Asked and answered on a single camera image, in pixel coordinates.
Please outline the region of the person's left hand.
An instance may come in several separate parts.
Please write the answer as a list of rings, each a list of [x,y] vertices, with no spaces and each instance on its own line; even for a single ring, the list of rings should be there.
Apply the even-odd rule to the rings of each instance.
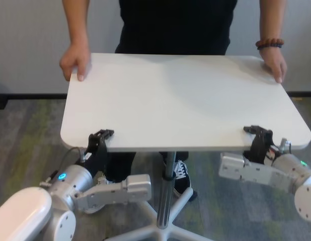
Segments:
[[[270,68],[272,76],[277,83],[283,83],[286,73],[287,64],[278,47],[267,47],[259,51],[264,63]]]

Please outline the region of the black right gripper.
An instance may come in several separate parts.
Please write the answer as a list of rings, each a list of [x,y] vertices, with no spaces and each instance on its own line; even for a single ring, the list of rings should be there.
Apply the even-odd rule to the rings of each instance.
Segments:
[[[264,164],[264,159],[270,146],[273,145],[272,130],[260,126],[244,126],[243,130],[251,135],[256,135],[249,151],[245,151],[245,158],[253,163]]]

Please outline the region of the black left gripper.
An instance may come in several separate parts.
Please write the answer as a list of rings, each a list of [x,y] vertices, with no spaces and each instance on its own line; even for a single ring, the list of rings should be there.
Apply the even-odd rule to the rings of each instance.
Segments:
[[[88,146],[85,154],[84,167],[90,174],[96,174],[98,171],[103,171],[107,161],[107,147],[105,140],[113,136],[114,130],[99,130],[96,133],[90,134],[88,138]]]

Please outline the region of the person's right hand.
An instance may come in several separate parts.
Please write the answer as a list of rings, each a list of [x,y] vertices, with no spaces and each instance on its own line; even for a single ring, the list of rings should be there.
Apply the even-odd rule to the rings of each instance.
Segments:
[[[90,63],[91,52],[88,43],[71,43],[60,60],[60,67],[66,81],[70,81],[72,72],[76,69],[77,80],[84,81]]]

